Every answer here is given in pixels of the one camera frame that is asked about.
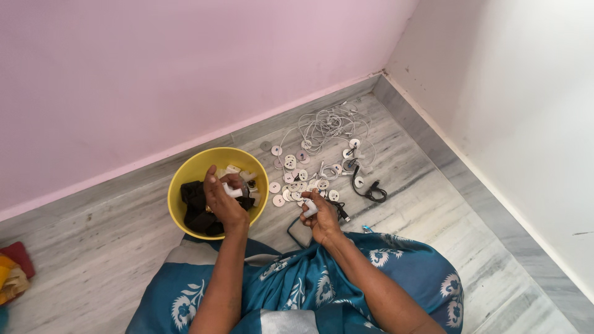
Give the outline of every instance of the plastic bowl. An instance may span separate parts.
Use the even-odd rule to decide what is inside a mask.
[[[268,175],[262,164],[258,159],[246,151],[235,149],[233,147],[215,147],[206,151],[202,151],[197,155],[188,159],[175,172],[171,183],[169,184],[169,191],[167,193],[167,204],[169,206],[169,213],[173,221],[187,234],[193,237],[205,240],[220,240],[225,237],[225,234],[218,234],[212,237],[206,234],[197,233],[184,224],[184,216],[187,206],[182,202],[182,195],[180,192],[181,185],[193,181],[204,181],[206,171],[212,166],[217,165],[217,168],[227,168],[228,165],[233,165],[241,168],[242,171],[256,172],[258,176],[254,179],[258,192],[262,195],[260,205],[249,209],[249,225],[260,217],[266,202],[268,201]]]

